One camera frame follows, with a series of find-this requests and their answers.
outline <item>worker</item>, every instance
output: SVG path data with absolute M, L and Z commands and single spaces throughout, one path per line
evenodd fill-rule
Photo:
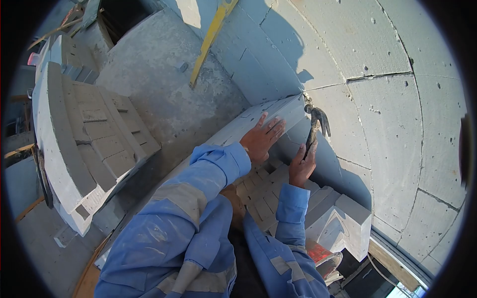
M 284 120 L 264 125 L 266 117 L 240 142 L 194 149 L 190 166 L 163 183 L 119 234 L 95 296 L 332 297 L 305 250 L 304 184 L 315 168 L 316 141 L 305 159 L 301 144 L 289 166 L 275 237 L 259 229 L 230 186 L 251 163 L 264 162 L 284 133 Z

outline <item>gray reflective tape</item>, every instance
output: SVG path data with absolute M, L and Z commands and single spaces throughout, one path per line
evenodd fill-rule
M 159 290 L 163 291 L 164 294 L 169 294 L 172 290 L 176 282 L 176 278 L 179 275 L 179 272 L 174 272 L 173 274 L 169 275 L 168 277 L 164 278 L 157 286 Z
M 288 269 L 290 269 L 290 266 L 288 266 L 287 262 L 285 262 L 285 260 L 280 256 L 270 259 L 270 262 L 272 263 L 272 265 L 275 267 L 275 269 L 278 271 L 278 274 L 280 275 L 282 275 Z
M 305 275 L 302 269 L 300 268 L 300 265 L 298 265 L 297 261 L 285 262 L 285 260 L 282 257 L 278 256 L 278 257 L 274 257 L 270 259 L 270 262 L 272 263 L 272 265 L 275 267 L 278 274 L 280 275 L 287 272 L 287 270 L 291 268 L 292 282 L 305 278 Z
M 291 282 L 305 278 L 305 275 L 303 274 L 303 271 L 301 270 L 297 261 L 287 262 L 287 265 L 291 268 Z
M 308 252 L 305 249 L 305 246 L 303 246 L 303 245 L 288 245 L 288 247 L 292 251 L 298 251 L 298 252 L 301 252 L 301 253 L 304 253 L 304 254 L 308 254 Z
M 196 265 L 194 269 L 193 266 L 190 266 L 186 263 L 194 264 L 192 262 L 184 262 L 182 266 L 187 266 L 184 274 L 182 274 L 183 269 L 181 268 L 180 277 L 179 273 L 175 272 L 161 281 L 156 288 L 160 289 L 165 294 L 168 294 L 171 291 L 183 294 L 184 285 L 186 285 L 190 277 L 193 277 L 194 280 L 186 285 L 185 291 L 224 293 L 228 288 L 228 283 L 230 280 L 237 275 L 237 266 L 235 260 L 232 265 L 222 272 L 213 273 L 201 270 L 200 273 L 195 277 L 194 275 L 197 272 L 196 269 L 198 266 Z M 184 277 L 183 280 L 176 282 L 178 278 L 182 279 L 182 277 Z
M 306 281 L 308 281 L 308 282 L 310 282 L 310 281 L 312 281 L 312 280 L 315 279 L 313 276 L 311 276 L 310 274 L 308 274 L 308 273 L 306 273 L 306 272 L 304 272 L 304 274 L 305 274 Z
M 167 184 L 159 187 L 152 195 L 151 200 L 168 199 L 181 208 L 192 220 L 199 225 L 199 218 L 207 205 L 205 194 L 190 185 L 182 182 Z
M 196 263 L 185 261 L 179 270 L 179 275 L 176 278 L 176 283 L 174 284 L 172 291 L 183 294 L 187 286 L 197 278 L 201 271 L 202 267 Z

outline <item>white cable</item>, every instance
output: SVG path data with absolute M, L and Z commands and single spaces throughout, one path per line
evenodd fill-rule
M 404 295 L 408 296 L 409 298 L 413 298 L 412 296 L 410 296 L 408 293 L 406 293 L 406 291 L 404 291 L 403 289 L 401 289 L 400 287 L 397 286 L 397 284 L 395 284 L 394 282 L 392 282 L 390 279 L 388 279 L 386 276 L 384 276 L 383 273 L 381 273 L 381 271 L 379 271 L 379 269 L 376 267 L 376 265 L 373 263 L 373 260 L 371 260 L 371 257 L 369 256 L 369 253 L 368 253 L 368 259 L 369 261 L 371 262 L 371 265 L 374 267 L 374 269 L 376 269 L 376 271 L 378 271 L 378 273 L 385 279 L 387 280 L 391 285 L 395 286 L 396 288 L 398 288 L 401 292 L 404 293 Z

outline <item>blue sleeve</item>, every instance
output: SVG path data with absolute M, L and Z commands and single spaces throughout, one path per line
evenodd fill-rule
M 250 168 L 249 156 L 237 142 L 196 147 L 190 166 L 162 184 L 119 234 L 101 270 L 95 296 L 140 296 L 181 267 L 189 244 L 202 245 L 204 237 L 196 235 L 207 217 L 202 216 L 207 203 Z M 210 265 L 206 258 L 194 258 L 202 267 Z
M 278 220 L 275 238 L 287 245 L 305 246 L 305 215 L 310 191 L 283 184 L 276 219 Z

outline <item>hammer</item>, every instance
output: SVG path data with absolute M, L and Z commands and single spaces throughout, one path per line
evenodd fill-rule
M 320 108 L 314 108 L 311 104 L 305 106 L 305 112 L 311 114 L 311 129 L 306 140 L 306 153 L 303 159 L 308 154 L 311 144 L 316 140 L 316 132 L 318 131 L 318 121 L 320 121 L 321 133 L 325 137 L 326 133 L 331 137 L 330 125 L 328 124 L 328 117 Z

